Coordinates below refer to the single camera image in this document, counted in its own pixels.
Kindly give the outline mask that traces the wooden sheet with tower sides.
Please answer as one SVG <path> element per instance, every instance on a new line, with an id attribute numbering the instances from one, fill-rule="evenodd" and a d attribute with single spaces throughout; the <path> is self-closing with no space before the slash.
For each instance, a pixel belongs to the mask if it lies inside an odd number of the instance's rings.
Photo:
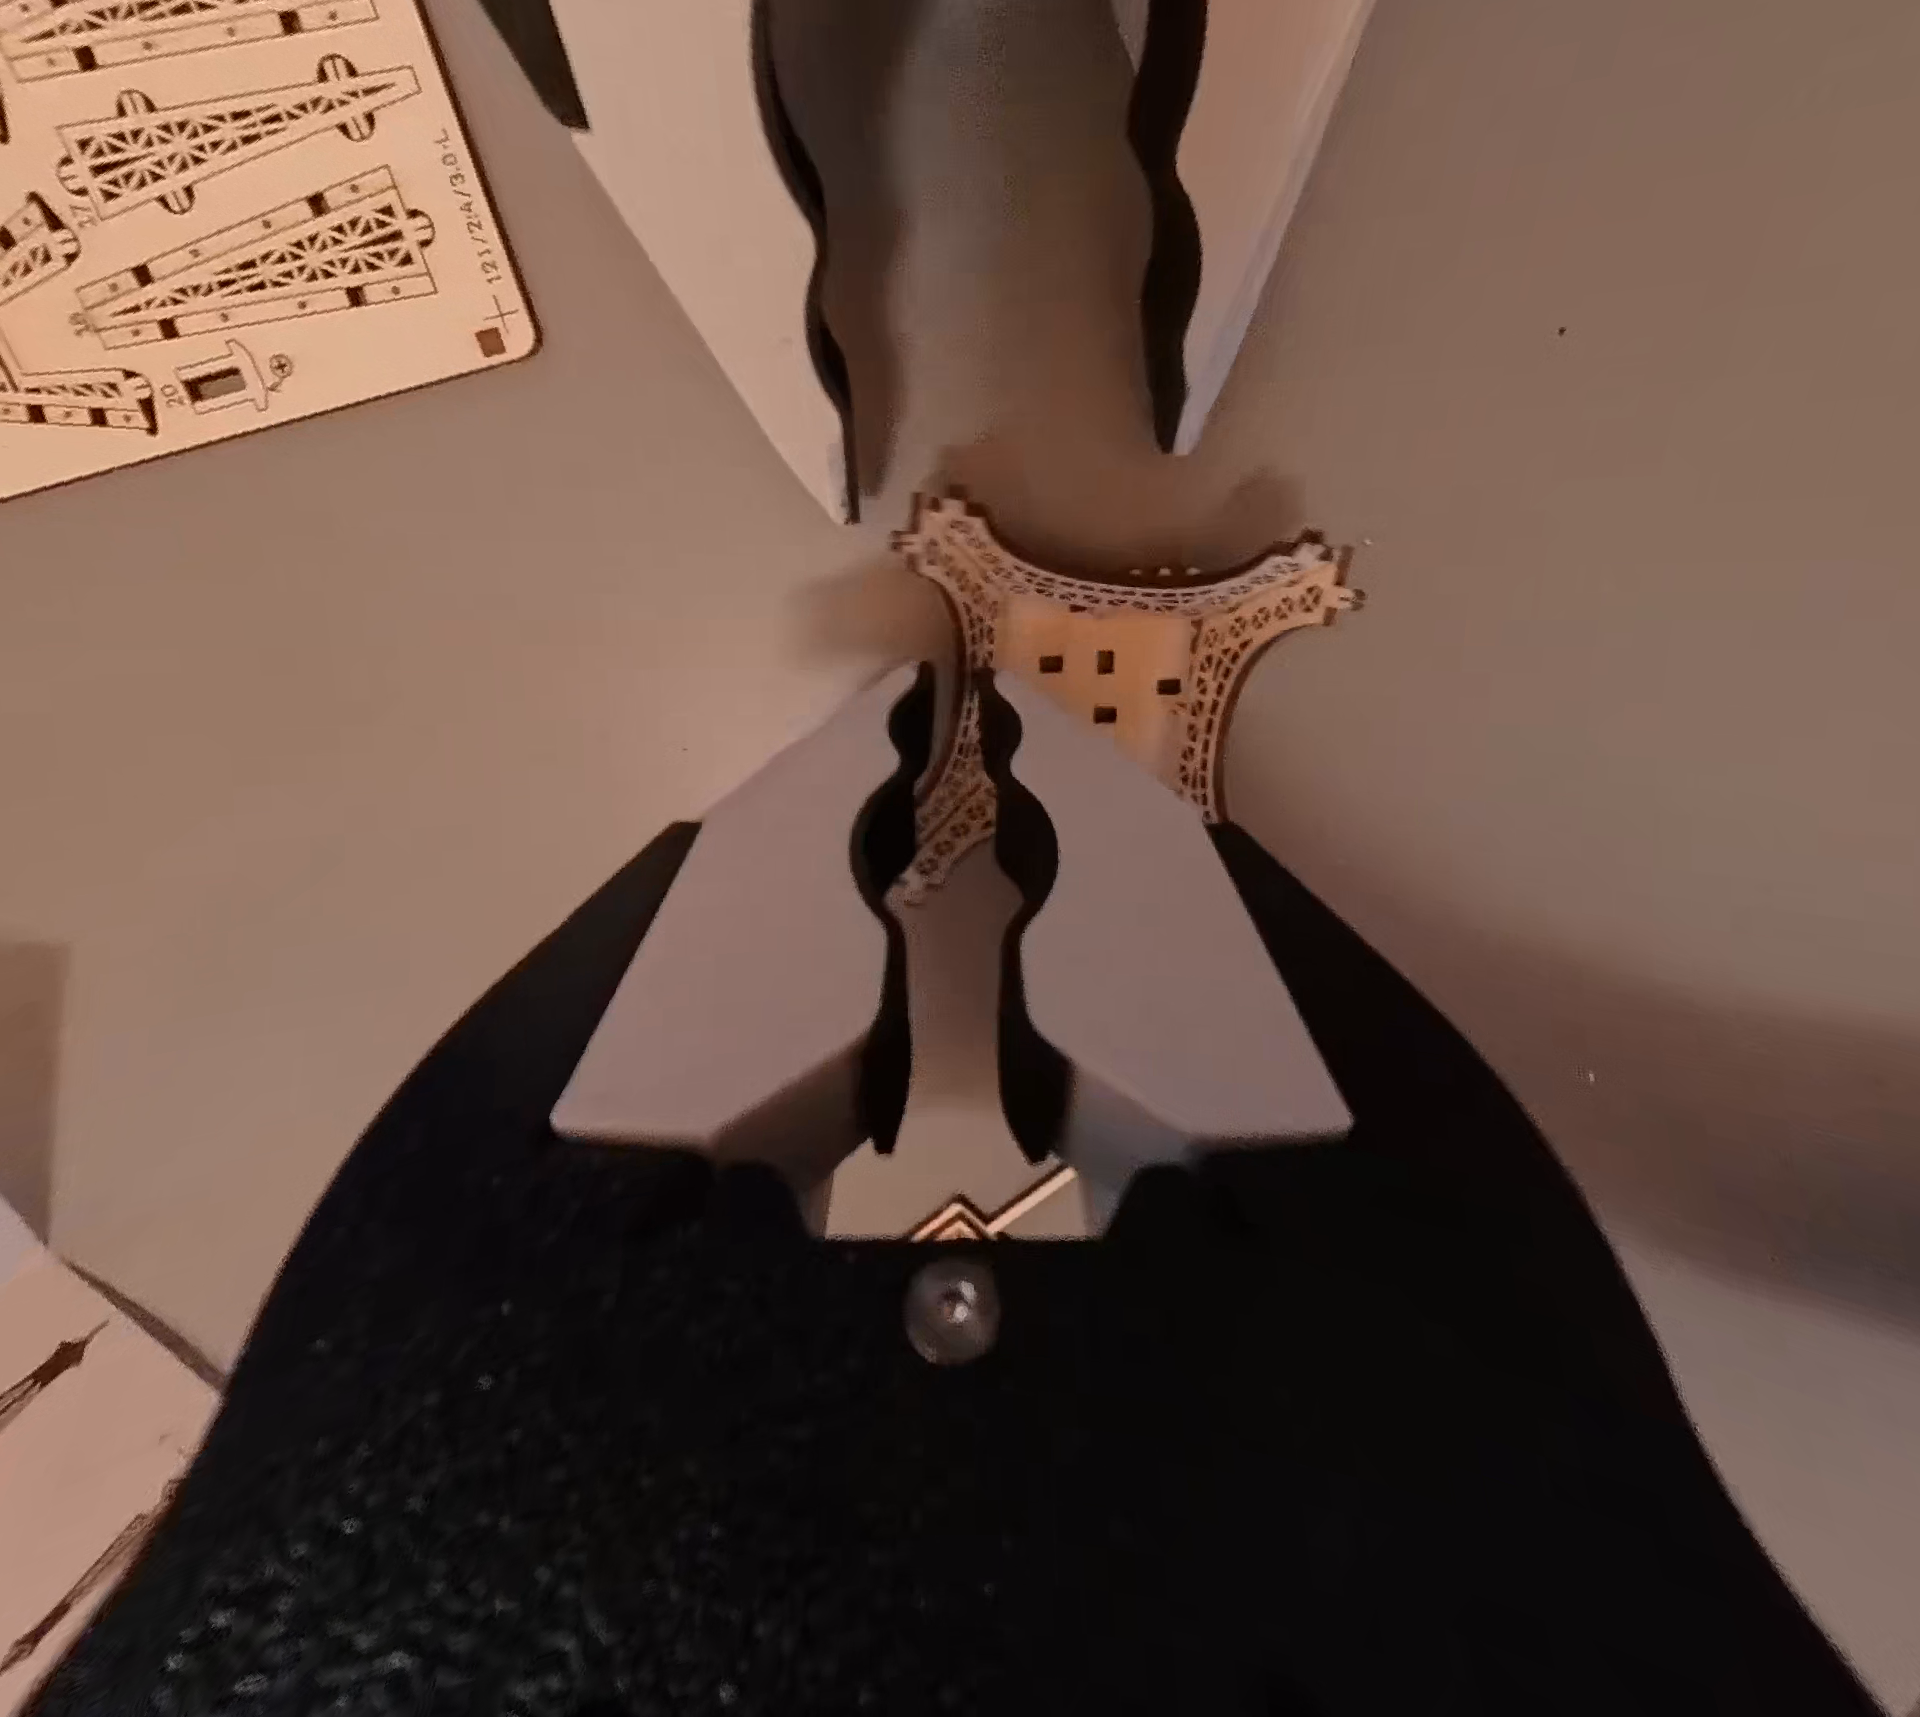
<path id="1" fill-rule="evenodd" d="M 3 0 L 3 496 L 529 361 L 421 0 Z"/>

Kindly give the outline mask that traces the white paper booklet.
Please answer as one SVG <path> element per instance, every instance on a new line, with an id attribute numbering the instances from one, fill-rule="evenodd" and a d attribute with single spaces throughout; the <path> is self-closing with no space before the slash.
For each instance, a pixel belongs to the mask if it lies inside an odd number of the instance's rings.
<path id="1" fill-rule="evenodd" d="M 219 1407 L 154 1329 L 3 1209 L 3 1711 L 147 1543 Z"/>

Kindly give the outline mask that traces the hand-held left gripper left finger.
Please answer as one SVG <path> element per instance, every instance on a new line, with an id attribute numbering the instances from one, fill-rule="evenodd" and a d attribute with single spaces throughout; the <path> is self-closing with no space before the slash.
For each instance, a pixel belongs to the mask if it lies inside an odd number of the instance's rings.
<path id="1" fill-rule="evenodd" d="M 548 1123 L 778 1174 L 813 1237 L 910 1075 L 889 894 L 914 849 L 921 670 L 892 667 L 699 821 Z"/>

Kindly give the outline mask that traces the wooden tower base model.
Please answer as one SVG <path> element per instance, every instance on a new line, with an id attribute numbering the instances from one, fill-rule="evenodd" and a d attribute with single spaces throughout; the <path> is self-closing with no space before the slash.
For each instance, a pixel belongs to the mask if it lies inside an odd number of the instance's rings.
<path id="1" fill-rule="evenodd" d="M 949 742 L 918 790 L 903 907 L 923 905 L 996 829 L 977 675 L 1037 682 L 1221 824 L 1226 741 L 1250 673 L 1281 638 L 1364 602 L 1352 549 L 1314 530 L 1228 570 L 1074 575 L 1016 551 L 982 505 L 952 492 L 918 496 L 892 546 L 943 593 L 963 653 Z"/>

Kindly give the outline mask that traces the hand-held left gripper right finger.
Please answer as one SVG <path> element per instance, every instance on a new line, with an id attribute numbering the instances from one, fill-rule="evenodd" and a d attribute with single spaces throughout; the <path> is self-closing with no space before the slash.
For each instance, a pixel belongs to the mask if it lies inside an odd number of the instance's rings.
<path id="1" fill-rule="evenodd" d="M 1001 1105 L 1076 1172 L 1088 1231 L 1138 1174 L 1354 1128 L 1199 809 L 1039 684 L 974 680 L 1001 953 Z"/>

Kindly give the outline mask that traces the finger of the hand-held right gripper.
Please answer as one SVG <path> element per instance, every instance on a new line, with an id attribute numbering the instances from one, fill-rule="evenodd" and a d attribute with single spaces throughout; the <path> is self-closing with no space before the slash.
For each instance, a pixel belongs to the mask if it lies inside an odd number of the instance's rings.
<path id="1" fill-rule="evenodd" d="M 1147 200 L 1152 431 L 1185 456 L 1236 364 L 1377 0 L 1111 2 Z"/>
<path id="2" fill-rule="evenodd" d="M 773 0 L 548 0 L 578 151 L 763 436 L 861 514 L 853 387 L 820 304 L 826 197 L 775 62 Z"/>

